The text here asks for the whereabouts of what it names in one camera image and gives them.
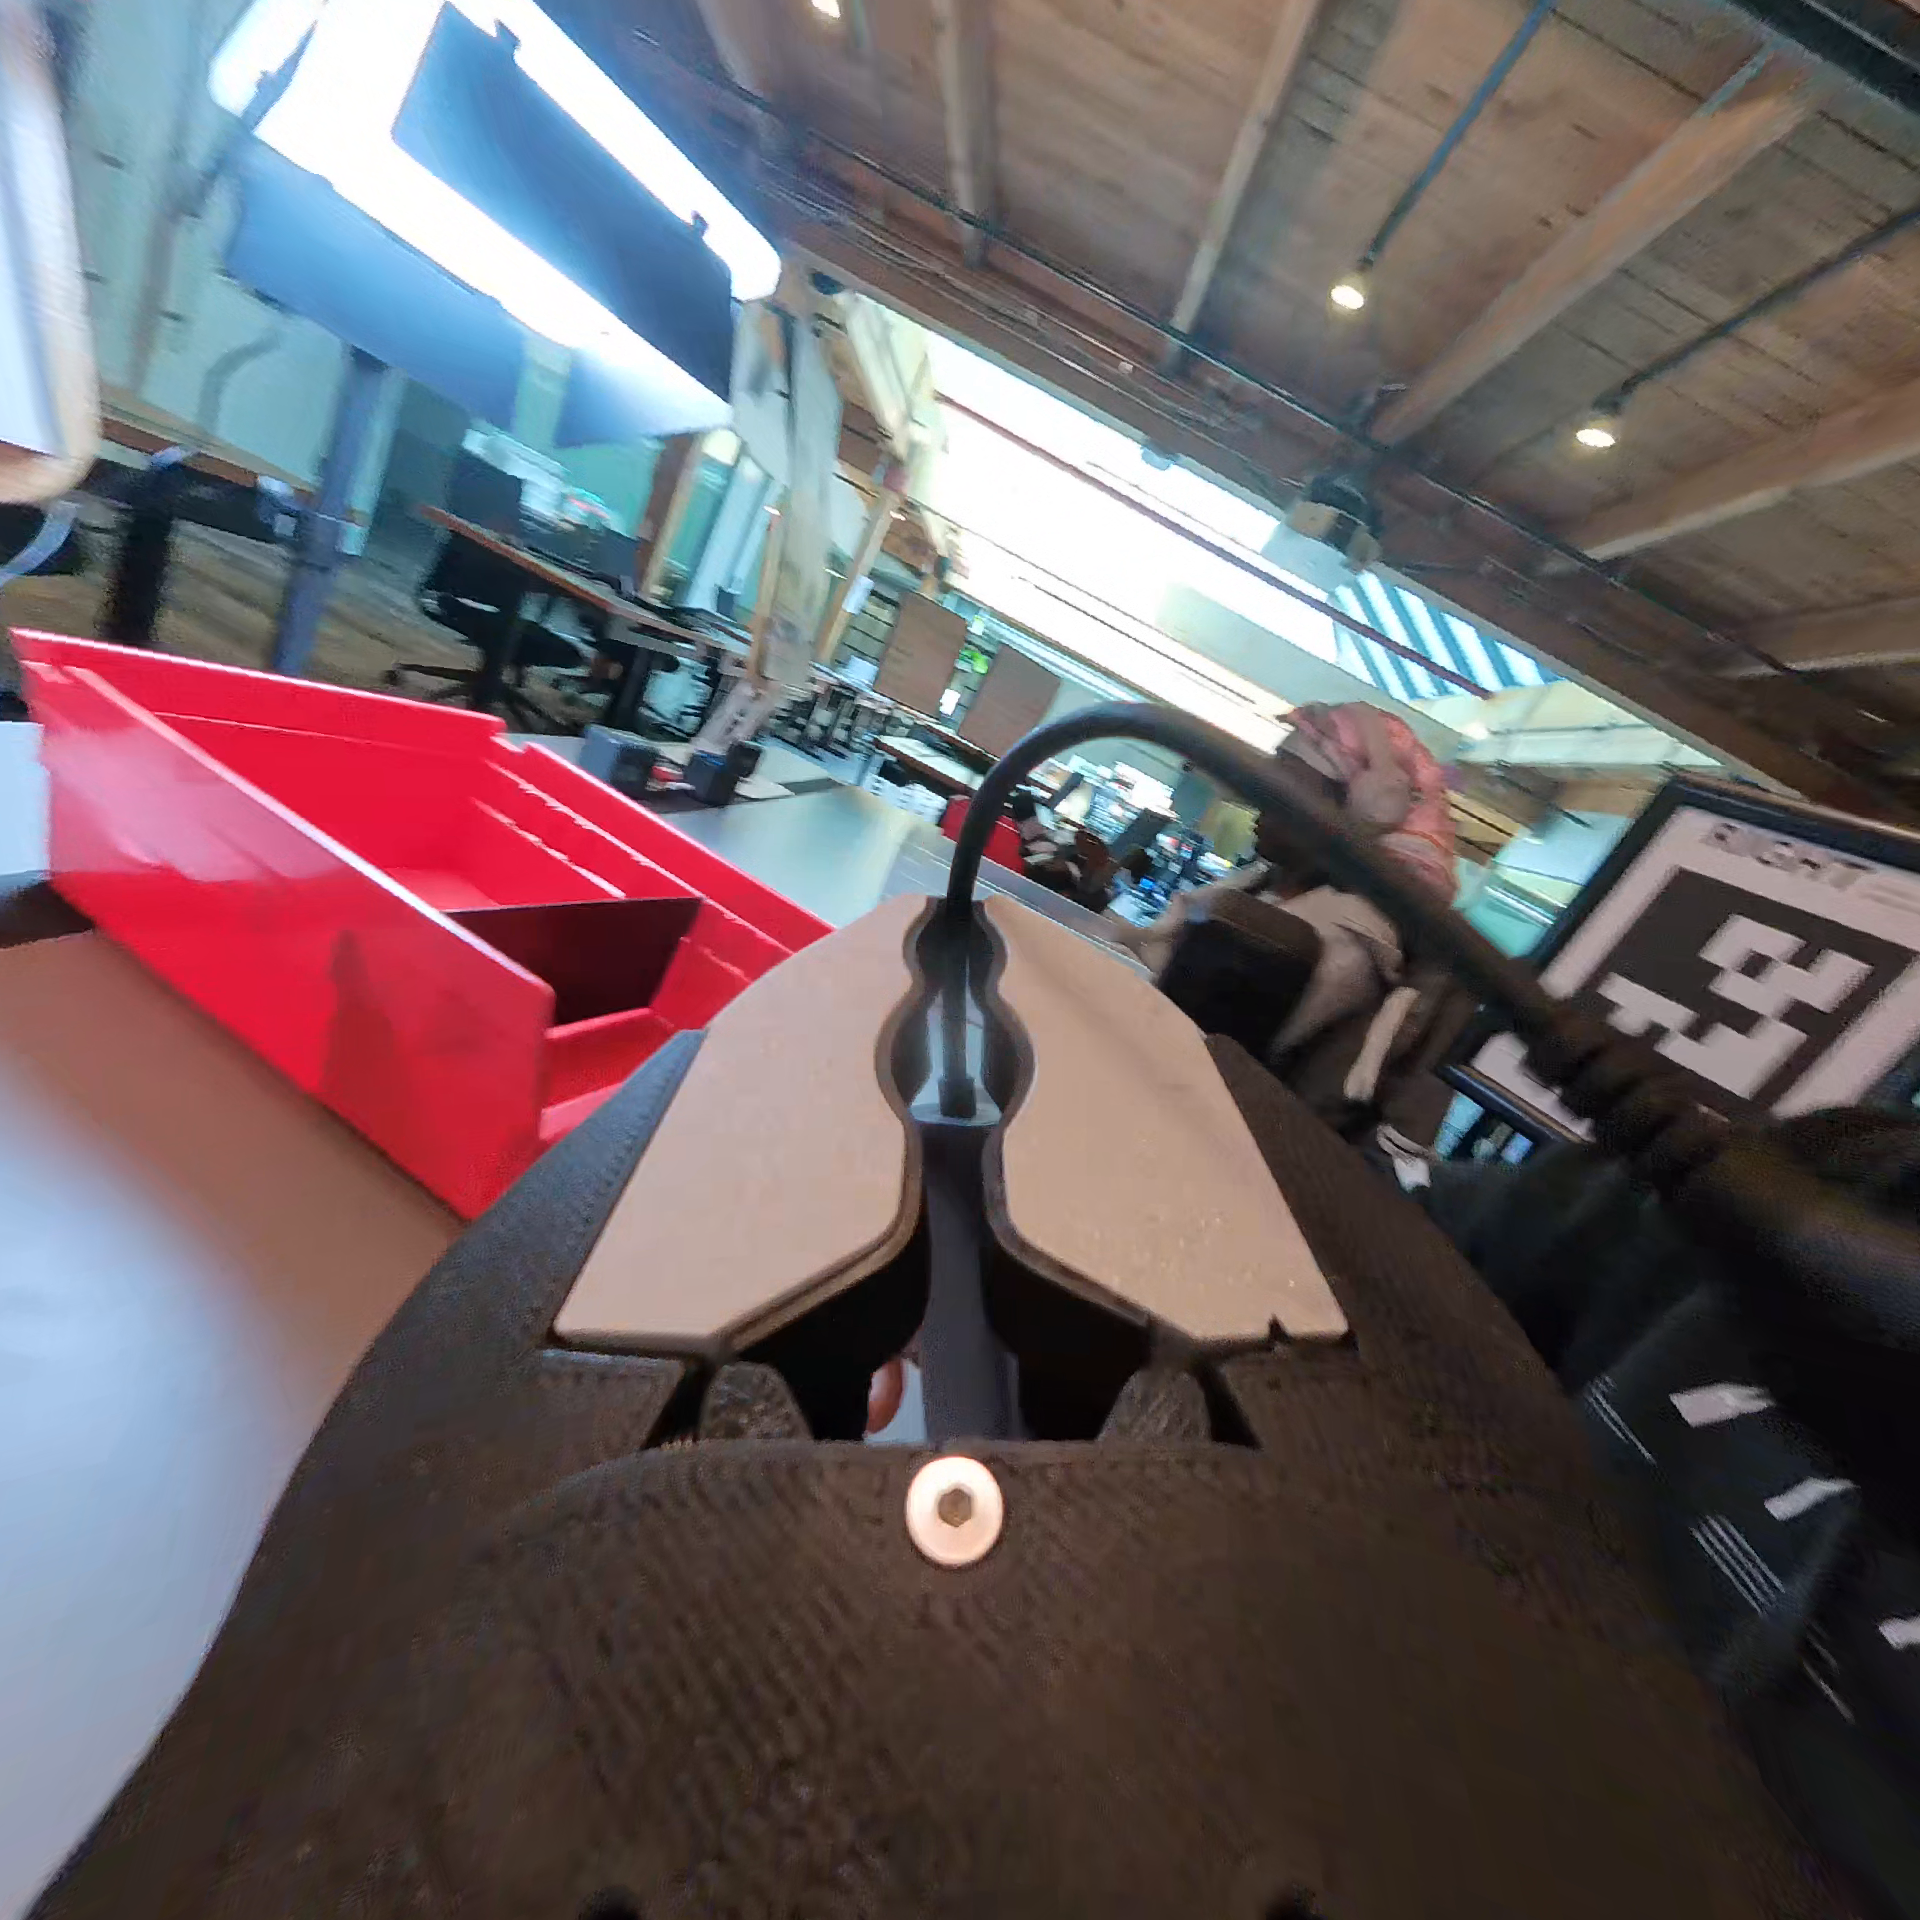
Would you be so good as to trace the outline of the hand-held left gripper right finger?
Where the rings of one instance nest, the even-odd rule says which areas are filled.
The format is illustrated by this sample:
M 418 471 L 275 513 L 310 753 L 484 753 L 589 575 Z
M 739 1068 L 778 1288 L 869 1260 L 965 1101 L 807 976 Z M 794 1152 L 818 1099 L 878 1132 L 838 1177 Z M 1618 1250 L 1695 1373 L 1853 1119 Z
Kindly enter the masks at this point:
M 1013 1258 L 1204 1354 L 1335 1345 L 1348 1319 L 1198 1027 L 1006 896 L 989 1010 L 1013 1048 L 997 1216 Z

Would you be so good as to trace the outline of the brown backing board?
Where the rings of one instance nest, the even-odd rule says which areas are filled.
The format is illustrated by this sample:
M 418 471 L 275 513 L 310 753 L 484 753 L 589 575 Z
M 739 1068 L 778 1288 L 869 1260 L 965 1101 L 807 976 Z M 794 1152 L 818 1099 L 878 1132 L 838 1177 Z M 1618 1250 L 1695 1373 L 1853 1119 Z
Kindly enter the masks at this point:
M 1003 644 L 991 656 L 955 733 L 971 749 L 999 760 L 1047 720 L 1060 688 L 1044 663 Z
M 878 659 L 875 699 L 923 717 L 937 717 L 969 648 L 969 623 L 923 595 L 908 595 Z

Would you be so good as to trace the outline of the instruction sheet on stand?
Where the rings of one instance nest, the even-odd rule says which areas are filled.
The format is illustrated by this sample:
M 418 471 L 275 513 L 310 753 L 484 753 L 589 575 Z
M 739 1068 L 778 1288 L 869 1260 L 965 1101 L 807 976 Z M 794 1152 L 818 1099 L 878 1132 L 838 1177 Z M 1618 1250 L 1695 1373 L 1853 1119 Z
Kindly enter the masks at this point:
M 103 436 L 89 285 L 54 43 L 2 4 L 2 500 L 38 507 L 83 480 Z

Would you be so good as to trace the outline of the grey metal post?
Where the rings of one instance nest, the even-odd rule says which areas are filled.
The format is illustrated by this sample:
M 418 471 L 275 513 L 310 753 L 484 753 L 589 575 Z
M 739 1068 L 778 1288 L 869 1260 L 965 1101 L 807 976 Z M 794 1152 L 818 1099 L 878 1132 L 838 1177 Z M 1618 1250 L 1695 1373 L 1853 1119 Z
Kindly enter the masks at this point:
M 349 346 L 332 411 L 321 479 L 297 517 L 292 565 L 278 601 L 269 672 L 300 680 L 314 656 L 332 588 L 345 561 L 353 495 L 374 434 L 390 368 Z

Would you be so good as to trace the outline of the brown office desk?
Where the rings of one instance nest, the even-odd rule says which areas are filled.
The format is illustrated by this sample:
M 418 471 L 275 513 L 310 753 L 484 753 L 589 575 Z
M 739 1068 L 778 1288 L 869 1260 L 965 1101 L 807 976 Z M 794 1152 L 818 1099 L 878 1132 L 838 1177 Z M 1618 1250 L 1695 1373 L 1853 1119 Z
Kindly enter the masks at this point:
M 540 589 L 555 595 L 546 623 L 579 634 L 593 648 L 587 682 L 605 692 L 598 723 L 623 732 L 657 732 L 691 740 L 730 691 L 742 653 L 730 636 L 683 625 L 643 603 L 595 572 L 551 561 L 534 548 L 444 507 L 417 517 L 439 543 L 458 532 L 482 543 L 523 570 Z

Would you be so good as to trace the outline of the black office chair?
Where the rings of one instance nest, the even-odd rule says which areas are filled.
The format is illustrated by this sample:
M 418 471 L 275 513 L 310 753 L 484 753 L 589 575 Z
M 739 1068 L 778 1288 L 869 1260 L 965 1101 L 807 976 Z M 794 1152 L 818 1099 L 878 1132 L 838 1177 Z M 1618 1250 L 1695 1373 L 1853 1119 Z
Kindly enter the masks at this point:
M 477 666 L 455 669 L 437 663 L 396 663 L 385 672 L 382 685 L 399 691 L 413 682 L 433 682 L 439 685 L 439 692 L 433 692 L 439 705 L 503 716 L 532 732 L 548 729 L 548 714 L 531 695 L 527 680 L 534 672 L 579 674 L 593 660 L 583 636 L 546 623 L 553 605 L 553 593 L 540 589 L 491 546 L 442 532 L 418 583 L 417 609 L 429 625 L 476 652 Z

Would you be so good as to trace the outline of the small red plastic bin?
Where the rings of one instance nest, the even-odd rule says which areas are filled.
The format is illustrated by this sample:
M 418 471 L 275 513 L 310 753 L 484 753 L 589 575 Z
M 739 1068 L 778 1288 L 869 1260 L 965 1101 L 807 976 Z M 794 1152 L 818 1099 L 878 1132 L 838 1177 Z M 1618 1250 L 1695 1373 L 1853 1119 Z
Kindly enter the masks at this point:
M 465 1219 L 829 929 L 493 717 L 12 642 L 61 901 Z

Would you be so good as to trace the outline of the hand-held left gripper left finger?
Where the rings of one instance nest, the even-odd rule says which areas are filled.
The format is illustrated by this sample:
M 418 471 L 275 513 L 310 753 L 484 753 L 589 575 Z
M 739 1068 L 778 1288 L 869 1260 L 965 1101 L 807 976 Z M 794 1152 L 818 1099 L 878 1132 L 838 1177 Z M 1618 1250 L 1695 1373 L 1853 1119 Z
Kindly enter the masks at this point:
M 718 1016 L 555 1314 L 558 1345 L 730 1359 L 906 1249 L 921 1172 L 892 1045 L 931 908 L 879 903 Z

